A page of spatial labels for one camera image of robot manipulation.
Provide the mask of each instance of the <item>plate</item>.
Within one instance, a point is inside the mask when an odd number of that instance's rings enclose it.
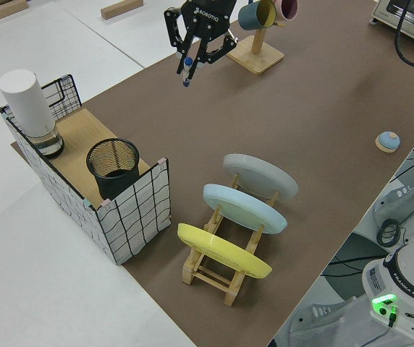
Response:
[[[287,226],[286,218],[265,202],[239,190],[218,184],[204,186],[204,200],[214,210],[233,222],[257,231],[262,225],[265,234],[278,234]]]
[[[239,174],[238,185],[259,197],[271,199],[277,190],[277,200],[288,200],[299,191],[294,179],[283,170],[250,155],[225,155],[223,167],[231,176]]]
[[[233,270],[244,271],[250,277],[265,278],[271,272],[270,265],[255,255],[202,229],[180,223],[178,237],[189,247]]]

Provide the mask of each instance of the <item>marker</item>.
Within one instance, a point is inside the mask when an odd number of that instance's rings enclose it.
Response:
[[[183,64],[185,65],[183,69],[183,85],[185,87],[189,87],[191,80],[187,77],[190,74],[190,69],[191,69],[191,66],[193,65],[193,59],[187,56],[185,60],[183,61]]]

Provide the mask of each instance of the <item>mesh basket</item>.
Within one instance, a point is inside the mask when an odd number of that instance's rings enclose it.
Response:
[[[86,157],[103,199],[115,199],[135,183],[140,174],[138,149],[130,141],[107,139],[95,144]]]

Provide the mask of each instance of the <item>white robot body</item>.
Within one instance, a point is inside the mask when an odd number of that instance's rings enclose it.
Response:
[[[414,340],[414,243],[363,269],[363,287],[371,300],[371,316]]]

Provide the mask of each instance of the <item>white cylinder container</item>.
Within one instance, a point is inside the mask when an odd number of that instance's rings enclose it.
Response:
[[[64,140],[56,129],[36,75],[24,69],[7,72],[0,78],[0,90],[24,135],[46,157],[60,154]]]

